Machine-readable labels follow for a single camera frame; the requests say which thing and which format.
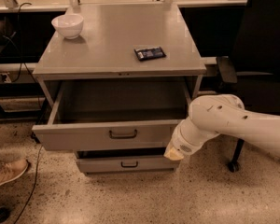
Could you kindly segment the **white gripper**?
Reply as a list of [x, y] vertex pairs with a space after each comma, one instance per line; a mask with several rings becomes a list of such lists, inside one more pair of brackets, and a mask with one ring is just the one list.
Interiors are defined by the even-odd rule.
[[217, 136], [217, 132], [200, 130], [190, 118], [186, 118], [175, 127], [171, 144], [167, 146], [163, 156], [171, 161], [181, 161], [184, 156], [194, 154], [205, 142]]

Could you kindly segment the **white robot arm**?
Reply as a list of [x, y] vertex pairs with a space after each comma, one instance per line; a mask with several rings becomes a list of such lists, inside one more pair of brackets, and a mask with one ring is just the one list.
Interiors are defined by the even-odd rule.
[[164, 157], [180, 161], [221, 134], [242, 139], [280, 158], [280, 116], [245, 110], [241, 99], [232, 94], [193, 100], [189, 115], [175, 127]]

